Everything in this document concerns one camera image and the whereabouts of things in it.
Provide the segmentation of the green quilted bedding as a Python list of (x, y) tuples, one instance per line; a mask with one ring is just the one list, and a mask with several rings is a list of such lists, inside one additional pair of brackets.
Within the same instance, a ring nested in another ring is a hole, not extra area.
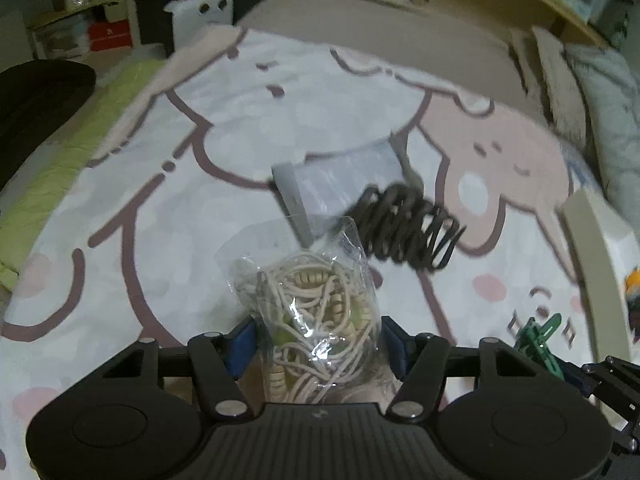
[(30, 179), (17, 200), (1, 213), (1, 286), (9, 292), (20, 278), (43, 226), (73, 186), (129, 103), (164, 65), (160, 60), (131, 62), (96, 92), (64, 125), (60, 147)]

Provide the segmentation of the pink cartoon bunny blanket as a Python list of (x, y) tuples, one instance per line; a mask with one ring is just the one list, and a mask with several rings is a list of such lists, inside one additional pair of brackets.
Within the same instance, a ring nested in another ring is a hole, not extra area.
[(242, 316), (216, 253), (283, 219), (274, 166), (398, 139), (427, 197), (464, 226), (445, 270), (373, 263), (378, 305), (464, 346), (562, 315), (551, 349), (592, 359), (559, 211), (588, 177), (535, 119), (344, 47), (221, 27), (173, 55), (79, 157), (13, 285), (1, 330), (1, 474), (30, 479), (35, 412), (141, 337), (166, 347)]

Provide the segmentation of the green plastic clip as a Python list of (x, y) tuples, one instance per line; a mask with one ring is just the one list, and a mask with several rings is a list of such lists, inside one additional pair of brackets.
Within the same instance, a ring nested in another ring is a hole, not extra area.
[(544, 324), (539, 324), (536, 318), (529, 318), (516, 334), (514, 349), (548, 370), (555, 377), (563, 380), (562, 368), (547, 344), (551, 336), (560, 327), (561, 322), (562, 315), (559, 313), (551, 315)]

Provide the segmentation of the white device with two holes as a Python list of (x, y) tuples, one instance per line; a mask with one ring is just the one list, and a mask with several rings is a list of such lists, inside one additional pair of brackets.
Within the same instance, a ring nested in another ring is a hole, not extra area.
[(172, 0), (164, 6), (164, 11), (171, 16), (176, 51), (190, 44), (209, 26), (233, 23), (233, 0)]

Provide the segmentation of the grey quilted duvet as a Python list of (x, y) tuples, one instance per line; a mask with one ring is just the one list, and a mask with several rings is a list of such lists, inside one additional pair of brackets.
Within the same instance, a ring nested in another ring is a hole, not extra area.
[(639, 76), (620, 52), (570, 44), (568, 64), (582, 89), (605, 196), (639, 229)]

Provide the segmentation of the yellow toy figure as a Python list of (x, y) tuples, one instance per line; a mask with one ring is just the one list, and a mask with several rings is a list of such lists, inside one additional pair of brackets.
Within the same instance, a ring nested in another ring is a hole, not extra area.
[(640, 327), (640, 270), (635, 268), (625, 278), (625, 300), (630, 328), (638, 333)]

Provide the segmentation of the white shallow tray box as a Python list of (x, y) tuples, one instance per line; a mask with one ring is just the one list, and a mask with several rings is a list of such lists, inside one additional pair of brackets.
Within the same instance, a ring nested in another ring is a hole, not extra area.
[(599, 361), (632, 361), (625, 281), (639, 265), (636, 234), (592, 188), (572, 194), (561, 212), (585, 286), (593, 353)]

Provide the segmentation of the red box on shelf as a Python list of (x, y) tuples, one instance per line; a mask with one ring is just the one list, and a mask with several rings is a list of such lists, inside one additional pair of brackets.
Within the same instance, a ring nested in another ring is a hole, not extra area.
[(99, 52), (131, 47), (130, 25), (127, 20), (93, 23), (88, 27), (90, 50)]

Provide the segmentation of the bag of beige cords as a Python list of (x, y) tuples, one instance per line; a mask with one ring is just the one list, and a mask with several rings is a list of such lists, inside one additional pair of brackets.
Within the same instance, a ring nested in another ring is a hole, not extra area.
[(373, 278), (354, 220), (292, 217), (247, 226), (216, 260), (258, 325), (265, 397), (274, 403), (358, 400), (383, 364)]

